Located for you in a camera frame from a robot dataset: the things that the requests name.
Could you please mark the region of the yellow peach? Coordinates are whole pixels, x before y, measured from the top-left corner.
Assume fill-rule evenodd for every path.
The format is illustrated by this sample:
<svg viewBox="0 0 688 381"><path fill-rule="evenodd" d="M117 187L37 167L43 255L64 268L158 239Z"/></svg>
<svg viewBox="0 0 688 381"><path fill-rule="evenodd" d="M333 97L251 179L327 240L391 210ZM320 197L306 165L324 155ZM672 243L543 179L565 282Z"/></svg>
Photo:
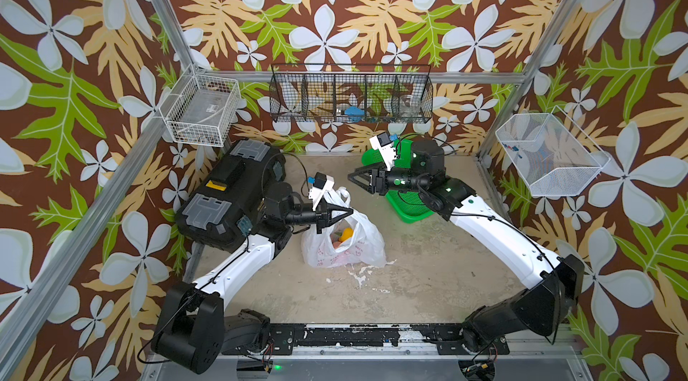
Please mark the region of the yellow peach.
<svg viewBox="0 0 688 381"><path fill-rule="evenodd" d="M346 228L341 233L339 241L345 242L353 237L354 230L352 228Z"/></svg>

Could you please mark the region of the white plastic bag red print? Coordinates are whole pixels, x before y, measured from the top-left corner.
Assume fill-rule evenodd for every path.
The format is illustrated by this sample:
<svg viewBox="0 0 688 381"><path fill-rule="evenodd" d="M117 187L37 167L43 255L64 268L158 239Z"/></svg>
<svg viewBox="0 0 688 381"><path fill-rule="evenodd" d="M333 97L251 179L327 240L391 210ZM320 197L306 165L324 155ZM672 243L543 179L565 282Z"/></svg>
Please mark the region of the white plastic bag red print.
<svg viewBox="0 0 688 381"><path fill-rule="evenodd" d="M358 263L383 267L387 263L383 235L365 214L356 210L322 232L304 232L301 249L306 264L317 268Z"/></svg>

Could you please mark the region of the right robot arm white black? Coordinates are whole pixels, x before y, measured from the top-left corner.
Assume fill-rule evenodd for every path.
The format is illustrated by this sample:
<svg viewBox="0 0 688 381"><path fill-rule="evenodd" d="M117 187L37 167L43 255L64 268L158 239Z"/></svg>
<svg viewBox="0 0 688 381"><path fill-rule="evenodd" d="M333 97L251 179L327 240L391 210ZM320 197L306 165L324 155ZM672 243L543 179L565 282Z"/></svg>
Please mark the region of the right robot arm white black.
<svg viewBox="0 0 688 381"><path fill-rule="evenodd" d="M582 261L542 247L499 216L468 184L449 176L444 150L434 142L412 142L407 168L395 164L401 146L396 136L383 132L369 142L382 160L350 173L351 182L373 195L393 190L417 194L425 207L496 255L524 287L509 299L474 310L462 322L462 346L479 353L507 334L526 330L554 341L582 292Z"/></svg>

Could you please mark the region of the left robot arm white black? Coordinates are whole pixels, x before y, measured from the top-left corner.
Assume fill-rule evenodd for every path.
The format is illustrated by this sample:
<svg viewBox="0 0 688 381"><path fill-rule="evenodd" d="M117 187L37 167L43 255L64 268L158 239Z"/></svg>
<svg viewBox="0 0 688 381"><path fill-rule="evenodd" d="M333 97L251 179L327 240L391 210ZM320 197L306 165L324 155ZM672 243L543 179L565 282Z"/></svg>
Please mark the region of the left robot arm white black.
<svg viewBox="0 0 688 381"><path fill-rule="evenodd" d="M290 184L278 182L263 200L259 221L247 240L219 266L192 283L167 293L148 347L161 357L202 374L220 354L233 353L270 362L274 348L270 318L251 309L228 317L225 310L238 291L271 263L290 240L296 225L317 231L352 216L353 208L324 199L305 203Z"/></svg>

